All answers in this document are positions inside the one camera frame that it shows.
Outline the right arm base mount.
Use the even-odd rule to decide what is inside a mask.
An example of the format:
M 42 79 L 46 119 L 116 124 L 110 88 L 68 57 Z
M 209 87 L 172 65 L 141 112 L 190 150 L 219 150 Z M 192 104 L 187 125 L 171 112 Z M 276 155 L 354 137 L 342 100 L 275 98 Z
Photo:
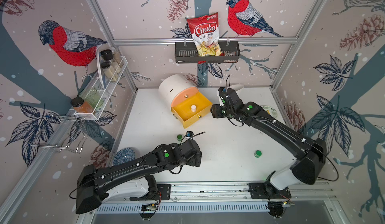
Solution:
M 278 190 L 270 184 L 264 182 L 248 183 L 248 192 L 253 200 L 272 200 L 272 199 L 291 199 L 289 188 Z

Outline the orange top drawer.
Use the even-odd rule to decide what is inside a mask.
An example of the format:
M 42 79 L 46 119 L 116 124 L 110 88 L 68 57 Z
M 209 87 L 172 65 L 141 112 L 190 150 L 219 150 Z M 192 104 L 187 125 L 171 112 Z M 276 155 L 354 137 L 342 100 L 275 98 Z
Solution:
M 186 88 L 184 89 L 183 91 L 181 91 L 180 93 L 178 93 L 173 101 L 171 102 L 171 107 L 175 107 L 177 105 L 179 105 L 180 103 L 184 102 L 185 100 L 187 100 L 188 98 L 190 97 L 193 97 L 194 95 L 196 95 L 197 93 L 199 92 L 199 89 L 197 87 L 189 87 L 189 88 Z

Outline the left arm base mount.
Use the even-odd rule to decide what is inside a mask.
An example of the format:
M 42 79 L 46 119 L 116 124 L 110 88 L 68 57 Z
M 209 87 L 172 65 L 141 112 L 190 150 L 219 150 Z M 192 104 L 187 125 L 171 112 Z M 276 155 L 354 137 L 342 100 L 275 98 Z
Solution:
M 130 197 L 130 201 L 168 201 L 170 199 L 170 184 L 150 184 L 143 197 Z

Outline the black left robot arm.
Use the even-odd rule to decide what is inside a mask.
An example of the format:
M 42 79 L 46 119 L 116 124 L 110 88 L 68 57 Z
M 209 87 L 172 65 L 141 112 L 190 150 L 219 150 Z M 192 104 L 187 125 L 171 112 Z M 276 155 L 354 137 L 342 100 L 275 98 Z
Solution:
M 140 179 L 162 171 L 172 171 L 189 165 L 200 167 L 202 152 L 193 139 L 182 144 L 161 144 L 148 154 L 130 162 L 98 168 L 88 165 L 77 180 L 76 214 L 85 214 L 102 205 L 108 191 L 125 182 Z

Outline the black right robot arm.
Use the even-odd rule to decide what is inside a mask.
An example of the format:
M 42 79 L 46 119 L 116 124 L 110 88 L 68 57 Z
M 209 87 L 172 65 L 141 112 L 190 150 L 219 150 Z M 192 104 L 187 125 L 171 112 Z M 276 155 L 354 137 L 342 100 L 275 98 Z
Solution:
M 242 125 L 258 129 L 294 156 L 295 159 L 290 165 L 268 176 L 264 183 L 267 193 L 277 193 L 300 182 L 315 184 L 326 163 L 327 144 L 324 140 L 313 140 L 292 130 L 254 102 L 243 103 L 236 91 L 230 87 L 220 87 L 217 96 L 219 104 L 211 107 L 213 118 L 236 120 Z

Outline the white round drawer cabinet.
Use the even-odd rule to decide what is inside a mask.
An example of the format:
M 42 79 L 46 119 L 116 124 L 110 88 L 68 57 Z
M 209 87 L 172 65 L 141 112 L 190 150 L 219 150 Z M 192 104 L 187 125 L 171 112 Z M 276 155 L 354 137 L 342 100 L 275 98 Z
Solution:
M 159 86 L 158 92 L 165 101 L 166 105 L 171 108 L 171 102 L 174 97 L 186 88 L 195 87 L 187 78 L 180 74 L 172 75 L 166 78 Z

